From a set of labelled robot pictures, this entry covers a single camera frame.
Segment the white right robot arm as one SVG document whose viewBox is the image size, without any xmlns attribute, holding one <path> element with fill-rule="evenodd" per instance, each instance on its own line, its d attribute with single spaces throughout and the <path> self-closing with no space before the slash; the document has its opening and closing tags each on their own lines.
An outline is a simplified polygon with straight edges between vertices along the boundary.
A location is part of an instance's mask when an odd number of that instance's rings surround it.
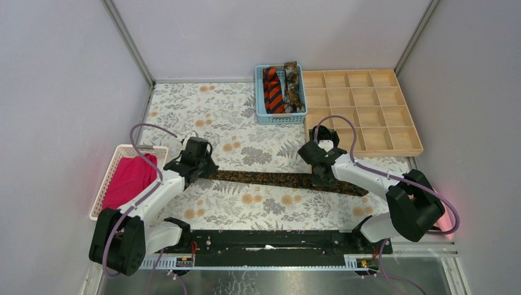
<svg viewBox="0 0 521 295">
<path fill-rule="evenodd" d="M 386 201 L 387 213 L 371 216 L 355 227 L 352 244 L 360 253 L 368 253 L 386 238 L 418 242 L 445 214 L 442 202 L 418 170 L 398 176 L 365 164 L 343 149 L 325 150 L 314 141 L 305 143 L 298 154 L 320 184 L 354 184 Z"/>
</svg>

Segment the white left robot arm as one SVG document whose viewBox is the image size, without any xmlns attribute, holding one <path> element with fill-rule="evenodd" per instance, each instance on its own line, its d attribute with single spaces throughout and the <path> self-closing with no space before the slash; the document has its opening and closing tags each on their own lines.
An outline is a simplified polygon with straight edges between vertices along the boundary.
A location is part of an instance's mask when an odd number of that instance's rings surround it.
<svg viewBox="0 0 521 295">
<path fill-rule="evenodd" d="M 177 159 L 168 162 L 160 176 L 136 197 L 117 209 L 105 208 L 97 217 L 88 258 L 105 271 L 133 275 L 146 256 L 172 248 L 177 253 L 193 246 L 190 225 L 166 218 L 152 226 L 153 217 L 191 184 L 217 172 L 213 147 L 199 137 L 184 142 Z"/>
</svg>

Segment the black gold patterned tie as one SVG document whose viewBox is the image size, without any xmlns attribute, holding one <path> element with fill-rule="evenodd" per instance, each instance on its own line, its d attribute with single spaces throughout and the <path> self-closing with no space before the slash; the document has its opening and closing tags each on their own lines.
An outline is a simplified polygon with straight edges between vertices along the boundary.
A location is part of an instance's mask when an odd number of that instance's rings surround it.
<svg viewBox="0 0 521 295">
<path fill-rule="evenodd" d="M 331 192 L 357 197 L 363 197 L 369 193 L 368 190 L 359 186 L 337 180 L 330 184 L 313 184 L 312 176 L 313 175 L 309 173 L 266 173 L 218 170 L 210 175 L 208 179 L 233 183 L 307 189 L 311 191 Z"/>
</svg>

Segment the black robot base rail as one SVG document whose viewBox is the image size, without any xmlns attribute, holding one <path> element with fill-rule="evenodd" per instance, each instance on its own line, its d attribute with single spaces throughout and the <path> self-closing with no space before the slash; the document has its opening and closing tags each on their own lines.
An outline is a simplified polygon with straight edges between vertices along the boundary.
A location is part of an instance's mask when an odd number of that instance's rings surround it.
<svg viewBox="0 0 521 295">
<path fill-rule="evenodd" d="M 391 254 L 390 242 L 366 242 L 340 230 L 192 230 L 166 254 L 197 267 L 341 267 L 347 256 Z"/>
</svg>

